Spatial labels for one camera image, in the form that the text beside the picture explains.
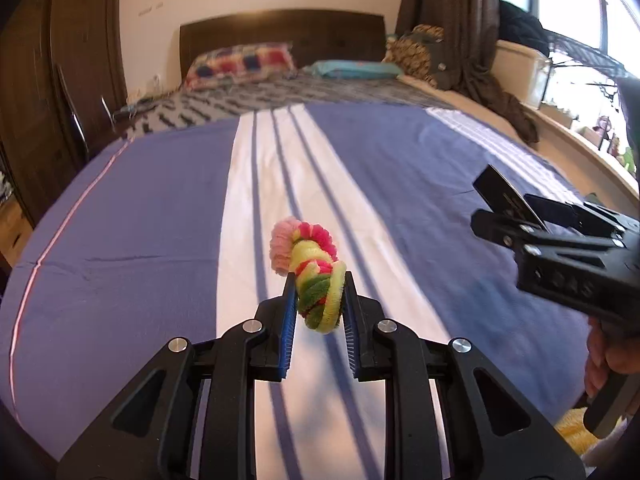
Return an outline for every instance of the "finger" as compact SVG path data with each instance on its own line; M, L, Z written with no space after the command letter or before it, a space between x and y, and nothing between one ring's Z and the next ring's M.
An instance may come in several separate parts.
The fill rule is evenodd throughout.
M593 385L590 378L585 374L584 376L584 391L587 392L587 397L595 397L598 393L598 389Z
M626 375L640 373L640 338L610 345L605 355L613 371Z
M607 349L607 340L599 327L593 327L587 337L587 348L591 359L596 366L602 366L604 362L604 353Z
M587 364L584 367L584 374L585 377L591 381L596 390L600 390L607 382L609 370L606 366L596 366L593 360L588 358Z

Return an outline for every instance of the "teal pillow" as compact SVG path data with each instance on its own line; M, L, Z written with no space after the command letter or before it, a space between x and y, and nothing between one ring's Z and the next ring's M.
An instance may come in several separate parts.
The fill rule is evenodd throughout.
M340 59L316 61L308 71L318 77L339 79L392 79L404 73L394 63Z

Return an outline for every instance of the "black cloth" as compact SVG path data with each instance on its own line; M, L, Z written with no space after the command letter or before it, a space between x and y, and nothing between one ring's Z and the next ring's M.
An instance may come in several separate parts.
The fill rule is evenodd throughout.
M546 30L538 19L520 7L500 0L500 29L498 37L501 40L519 43L535 48L549 57L549 40Z

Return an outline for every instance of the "wardrobe door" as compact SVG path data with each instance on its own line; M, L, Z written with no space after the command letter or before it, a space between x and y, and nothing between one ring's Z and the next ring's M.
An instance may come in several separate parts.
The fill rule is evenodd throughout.
M117 1L51 3L51 57L62 79L59 98L78 119L78 124L67 121L66 127L82 130L89 158L115 138L106 108L113 112L126 99Z
M0 156L32 225L80 167L56 106L49 13L50 0L21 0L0 33Z

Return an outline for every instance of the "pillow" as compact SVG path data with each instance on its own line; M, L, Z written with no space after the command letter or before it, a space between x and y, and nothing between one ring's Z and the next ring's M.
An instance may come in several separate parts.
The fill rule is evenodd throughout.
M296 67L287 43L256 43L219 48L200 54L191 64L184 87L188 90L264 81L291 76Z
M438 87L438 75L447 69L444 30L430 25L416 25L414 30L388 46L385 60L396 63L404 73Z
M340 79L390 79L402 75L393 63L376 61L316 61L308 68L315 76Z

